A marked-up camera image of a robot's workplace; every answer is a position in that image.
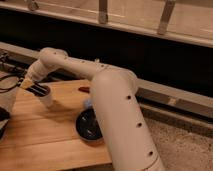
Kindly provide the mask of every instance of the gray floor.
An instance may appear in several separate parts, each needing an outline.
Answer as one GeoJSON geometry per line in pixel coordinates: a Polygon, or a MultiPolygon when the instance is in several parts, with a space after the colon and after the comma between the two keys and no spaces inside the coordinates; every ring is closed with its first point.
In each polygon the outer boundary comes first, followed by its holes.
{"type": "MultiPolygon", "coordinates": [[[[11,111],[15,94],[16,90],[0,94],[0,106],[11,111]]],[[[147,104],[142,104],[141,106],[145,120],[167,170],[213,170],[212,123],[147,104]]],[[[104,165],[76,170],[111,171],[113,168],[111,165],[104,165]]]]}

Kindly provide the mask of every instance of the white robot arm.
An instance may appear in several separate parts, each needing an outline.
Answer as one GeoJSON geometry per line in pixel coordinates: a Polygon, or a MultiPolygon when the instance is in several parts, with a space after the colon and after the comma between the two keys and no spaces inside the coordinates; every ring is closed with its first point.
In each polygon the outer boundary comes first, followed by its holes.
{"type": "Polygon", "coordinates": [[[116,171],[165,170],[135,98],[133,72],[44,48],[26,78],[40,81],[58,68],[91,80],[94,111],[116,171]]]}

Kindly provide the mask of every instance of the wooden table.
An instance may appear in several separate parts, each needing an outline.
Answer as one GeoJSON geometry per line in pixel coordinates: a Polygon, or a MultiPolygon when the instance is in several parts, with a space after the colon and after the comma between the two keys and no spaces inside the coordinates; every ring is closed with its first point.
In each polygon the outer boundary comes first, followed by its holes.
{"type": "Polygon", "coordinates": [[[49,83],[54,105],[46,108],[20,89],[0,140],[0,170],[65,170],[110,163],[103,140],[86,143],[75,130],[75,120],[89,95],[79,92],[89,82],[49,83]]]}

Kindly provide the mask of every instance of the black bowl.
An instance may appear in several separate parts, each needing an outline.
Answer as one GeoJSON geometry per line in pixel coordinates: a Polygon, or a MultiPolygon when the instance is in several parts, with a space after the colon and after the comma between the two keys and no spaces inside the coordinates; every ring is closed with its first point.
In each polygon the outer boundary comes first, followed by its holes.
{"type": "Polygon", "coordinates": [[[102,138],[93,108],[81,112],[76,120],[76,130],[85,140],[98,140],[102,138]]]}

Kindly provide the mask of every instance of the black cable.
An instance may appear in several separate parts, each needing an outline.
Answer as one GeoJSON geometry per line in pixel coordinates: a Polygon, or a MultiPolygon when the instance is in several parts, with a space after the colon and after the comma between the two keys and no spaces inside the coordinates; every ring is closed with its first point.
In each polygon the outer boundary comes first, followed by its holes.
{"type": "Polygon", "coordinates": [[[1,63],[1,66],[2,66],[2,69],[6,72],[10,72],[10,73],[15,73],[15,74],[9,74],[9,75],[5,75],[3,77],[0,78],[0,84],[2,81],[8,79],[8,78],[11,78],[11,77],[14,77],[14,78],[17,78],[17,82],[14,83],[14,85],[10,86],[10,87],[7,87],[7,88],[1,88],[0,87],[0,93],[6,93],[6,92],[9,92],[11,91],[12,89],[18,87],[20,85],[20,82],[23,80],[23,77],[26,73],[26,71],[23,69],[19,69],[17,68],[16,66],[14,66],[12,69],[6,69],[5,68],[5,63],[6,61],[9,60],[9,55],[8,53],[3,53],[0,55],[0,63],[1,63]]]}
{"type": "Polygon", "coordinates": [[[8,91],[11,91],[12,89],[16,88],[17,86],[19,86],[20,81],[23,79],[23,77],[21,77],[20,75],[17,74],[9,74],[9,75],[5,75],[3,77],[0,78],[0,83],[8,78],[17,78],[17,82],[14,83],[14,85],[7,87],[7,88],[1,88],[0,87],[0,93],[6,93],[8,91]]]}

